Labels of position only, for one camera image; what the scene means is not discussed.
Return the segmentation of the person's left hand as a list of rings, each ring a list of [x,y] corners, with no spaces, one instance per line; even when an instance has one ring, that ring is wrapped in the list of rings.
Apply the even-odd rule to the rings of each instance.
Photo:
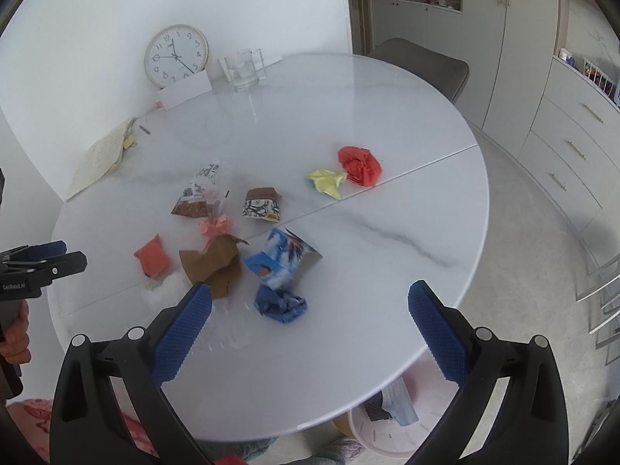
[[[28,337],[28,303],[22,301],[17,318],[4,333],[0,345],[2,358],[11,365],[28,364],[31,361]]]

